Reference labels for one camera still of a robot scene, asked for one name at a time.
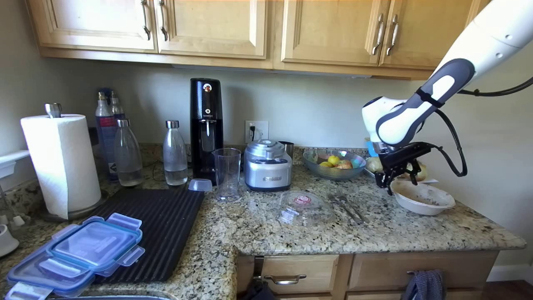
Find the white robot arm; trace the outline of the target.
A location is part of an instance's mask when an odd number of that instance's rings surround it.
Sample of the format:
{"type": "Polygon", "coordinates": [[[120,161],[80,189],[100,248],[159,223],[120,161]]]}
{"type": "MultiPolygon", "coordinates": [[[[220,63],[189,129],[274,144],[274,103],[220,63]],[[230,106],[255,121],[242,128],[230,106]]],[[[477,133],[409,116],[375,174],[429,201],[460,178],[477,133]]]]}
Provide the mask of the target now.
{"type": "Polygon", "coordinates": [[[437,69],[407,99],[377,96],[362,106],[362,116],[374,143],[379,143],[382,169],[377,184],[390,188],[399,174],[419,183],[419,158],[437,148],[458,176],[468,173],[458,133],[442,106],[473,78],[505,61],[533,39],[533,0],[492,0],[458,34],[437,69]],[[462,168],[450,154],[429,141],[414,141],[425,119],[437,111],[455,139],[462,168]]]}

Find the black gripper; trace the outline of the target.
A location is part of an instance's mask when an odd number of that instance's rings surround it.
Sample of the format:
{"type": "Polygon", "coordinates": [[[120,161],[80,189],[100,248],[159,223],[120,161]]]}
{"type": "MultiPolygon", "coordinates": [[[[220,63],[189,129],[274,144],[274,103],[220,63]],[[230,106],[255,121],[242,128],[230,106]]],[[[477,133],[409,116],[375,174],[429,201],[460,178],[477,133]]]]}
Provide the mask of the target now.
{"type": "Polygon", "coordinates": [[[422,166],[419,158],[432,151],[432,144],[427,141],[414,141],[404,148],[380,151],[379,158],[382,169],[375,173],[375,181],[380,188],[392,193],[390,183],[399,176],[407,173],[409,178],[417,183],[422,166]]]}

